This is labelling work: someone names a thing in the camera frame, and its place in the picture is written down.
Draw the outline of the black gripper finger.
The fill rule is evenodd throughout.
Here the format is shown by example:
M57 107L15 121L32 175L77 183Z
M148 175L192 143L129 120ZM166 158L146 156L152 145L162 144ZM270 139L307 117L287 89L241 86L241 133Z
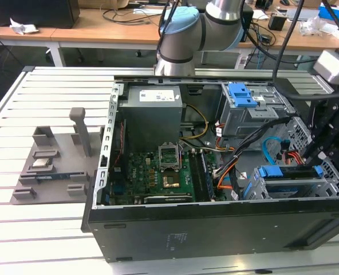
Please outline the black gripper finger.
M332 150L339 148L337 132L339 114L339 99L312 101L310 105L307 127L310 131L311 142L307 150Z
M302 156L308 165L320 165L330 159L339 168L339 131L314 131Z

